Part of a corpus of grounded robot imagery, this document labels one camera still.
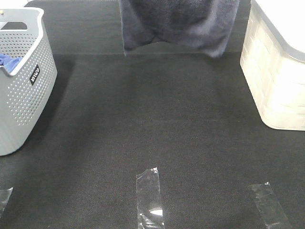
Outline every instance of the brand logo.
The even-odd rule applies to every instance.
[[[36,82],[39,73],[40,73],[40,68],[37,64],[35,70],[33,71],[32,75],[30,76],[30,83],[32,85],[34,85],[34,83]]]

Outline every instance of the gray laundry basket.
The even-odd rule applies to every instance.
[[[40,117],[57,70],[39,8],[2,9],[0,22],[23,22],[26,30],[0,30],[0,53],[23,57],[8,73],[0,66],[0,156],[20,148]]]

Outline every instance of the blue cloth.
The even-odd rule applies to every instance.
[[[22,57],[12,58],[6,54],[0,54],[0,65],[4,66],[9,73],[16,68],[21,60]]]
[[[125,53],[154,42],[223,54],[240,0],[119,0]]]

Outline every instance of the tape strip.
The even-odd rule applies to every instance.
[[[267,229],[292,228],[269,183],[250,185],[249,191]]]
[[[138,229],[165,229],[157,168],[137,175]]]
[[[10,199],[11,192],[13,188],[7,190],[0,190],[0,218],[4,212],[4,209]]]

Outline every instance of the plastic container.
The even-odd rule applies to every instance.
[[[35,126],[57,75],[39,8],[2,9],[0,22],[23,22],[26,30],[0,30],[0,53],[23,57],[8,73],[0,67],[0,156],[20,148]]]
[[[241,67],[261,119],[305,130],[305,1],[251,3]]]

